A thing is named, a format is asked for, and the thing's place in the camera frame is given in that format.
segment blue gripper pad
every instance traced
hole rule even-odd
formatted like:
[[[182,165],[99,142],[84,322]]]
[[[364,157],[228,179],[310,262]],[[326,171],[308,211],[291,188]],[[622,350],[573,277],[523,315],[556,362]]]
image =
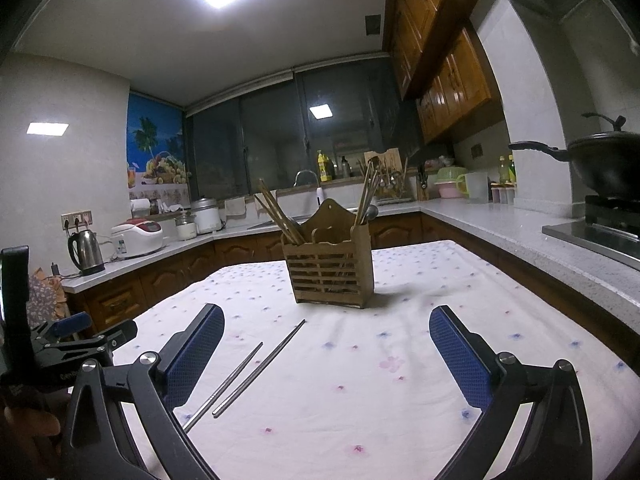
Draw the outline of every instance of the blue gripper pad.
[[[51,333],[54,337],[67,337],[77,332],[82,332],[91,326],[91,316],[86,312],[78,312],[72,316],[56,321],[51,326]]]
[[[495,375],[499,374],[497,365],[487,362],[490,357],[486,354],[486,349],[490,350],[488,345],[478,334],[469,332],[446,305],[433,309],[429,318],[429,332],[466,402],[484,411],[491,403],[492,384]],[[477,347],[480,346],[479,342],[484,347],[474,349],[472,344]],[[484,354],[484,362],[478,353]]]
[[[156,379],[164,405],[169,409],[189,399],[225,331],[222,309],[207,303],[184,332],[178,332],[159,352]]]

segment faucet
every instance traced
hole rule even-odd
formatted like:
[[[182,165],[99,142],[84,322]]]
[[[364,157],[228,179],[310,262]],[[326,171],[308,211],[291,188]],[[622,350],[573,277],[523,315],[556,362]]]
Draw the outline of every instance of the faucet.
[[[297,172],[296,179],[293,181],[293,186],[296,187],[298,185],[298,177],[302,173],[311,173],[316,178],[316,184],[318,184],[318,187],[316,188],[316,199],[318,200],[318,207],[320,207],[320,204],[324,202],[324,189],[322,189],[322,186],[320,186],[320,179],[318,178],[318,174],[315,171],[300,170],[299,172]]]
[[[315,171],[313,170],[300,170],[299,172],[296,173],[296,179],[293,182],[293,186],[296,187],[298,185],[298,177],[302,174],[302,173],[311,173],[315,178],[316,178],[316,184],[318,184],[318,187],[320,187],[320,179],[318,179],[318,175],[316,174]]]

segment white ceiling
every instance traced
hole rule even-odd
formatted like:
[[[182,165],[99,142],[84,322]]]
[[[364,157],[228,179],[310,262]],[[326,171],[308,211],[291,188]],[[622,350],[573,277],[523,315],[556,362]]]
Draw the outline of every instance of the white ceiling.
[[[258,76],[382,48],[385,0],[51,0],[16,50],[128,78],[186,106]]]

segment wooden utensil holder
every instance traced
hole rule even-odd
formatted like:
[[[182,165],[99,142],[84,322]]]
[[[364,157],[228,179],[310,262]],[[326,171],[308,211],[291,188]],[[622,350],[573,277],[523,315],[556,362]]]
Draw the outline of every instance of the wooden utensil holder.
[[[312,228],[319,220],[321,226]],[[297,246],[282,236],[284,258],[297,303],[364,308],[374,289],[371,241],[369,226],[354,226],[354,220],[355,215],[327,199],[316,215],[302,224],[303,231],[311,232],[311,242]],[[345,233],[350,234],[346,240]],[[332,243],[336,237],[343,241]]]

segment table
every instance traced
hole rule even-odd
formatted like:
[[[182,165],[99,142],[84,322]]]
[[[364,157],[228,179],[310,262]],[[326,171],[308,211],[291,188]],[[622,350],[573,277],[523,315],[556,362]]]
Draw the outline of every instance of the table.
[[[451,241],[374,251],[375,295],[359,310],[296,304],[286,264],[225,267],[136,318],[138,337],[116,350],[126,364],[159,351],[205,303],[222,307],[225,335],[180,422],[260,341],[238,383],[303,318],[307,323],[218,419],[189,436],[222,480],[429,479],[479,415],[436,350],[431,310],[448,304],[494,351],[523,364],[571,361],[590,421],[594,478],[605,478],[640,430],[640,378],[586,330],[489,263]],[[527,406],[487,478],[504,470]],[[162,476],[132,406],[127,418],[154,474]]]

